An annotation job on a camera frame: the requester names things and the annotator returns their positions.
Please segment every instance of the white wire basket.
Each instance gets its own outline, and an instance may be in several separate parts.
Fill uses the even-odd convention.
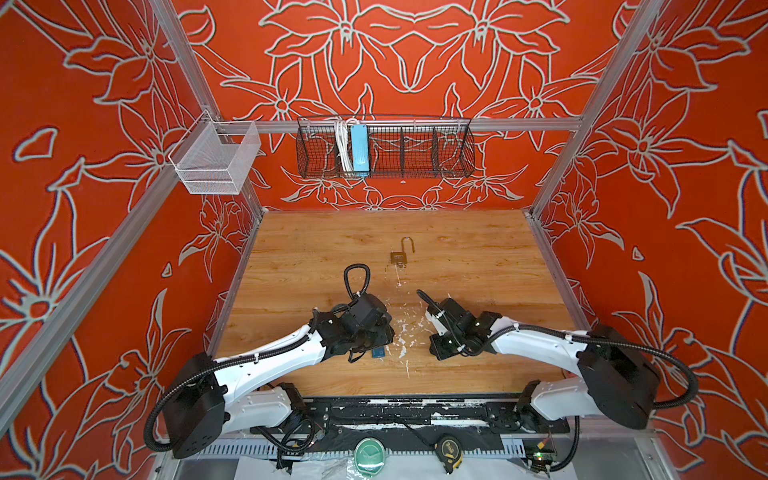
[[[189,142],[182,138],[170,155],[177,175],[191,194],[238,194],[259,153],[261,138],[255,123],[247,122],[246,133],[237,136],[219,133],[217,126],[222,123],[204,111],[184,135],[197,135],[194,142],[185,147],[182,144]]]

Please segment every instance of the floral wallpaper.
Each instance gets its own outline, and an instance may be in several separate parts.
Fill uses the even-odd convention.
[[[200,109],[145,0],[3,2],[0,35],[2,374]],[[144,416],[210,341],[254,220],[176,186],[0,439],[0,478],[146,476]]]
[[[639,0],[173,3],[224,117],[291,121],[578,116]],[[265,207],[526,207],[568,135],[483,132],[470,178],[407,181],[304,180],[294,137],[264,135],[250,179]]]
[[[588,319],[699,376],[654,416],[683,479],[768,476],[766,27],[765,2],[667,2],[542,217]]]

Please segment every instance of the coiled white cable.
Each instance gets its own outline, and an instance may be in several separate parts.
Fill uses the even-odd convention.
[[[334,128],[336,129],[336,146],[339,148],[339,157],[341,159],[341,168],[345,172],[354,171],[355,168],[352,165],[352,159],[349,158],[349,126],[351,124],[358,124],[356,118],[349,118],[346,121],[339,118],[334,121]]]

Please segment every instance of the wooden table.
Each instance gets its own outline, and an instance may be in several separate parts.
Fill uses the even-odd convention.
[[[389,263],[406,241],[408,265]],[[343,271],[366,263],[368,292],[392,314],[395,342],[384,359],[328,359],[284,376],[306,396],[520,392],[533,379],[562,379],[559,368],[513,355],[439,362],[429,353],[435,330],[416,289],[440,302],[451,296],[479,315],[573,329],[528,224],[519,210],[288,214],[264,217],[218,350],[232,356],[279,339],[312,317],[349,302]],[[362,270],[350,274],[353,289]]]

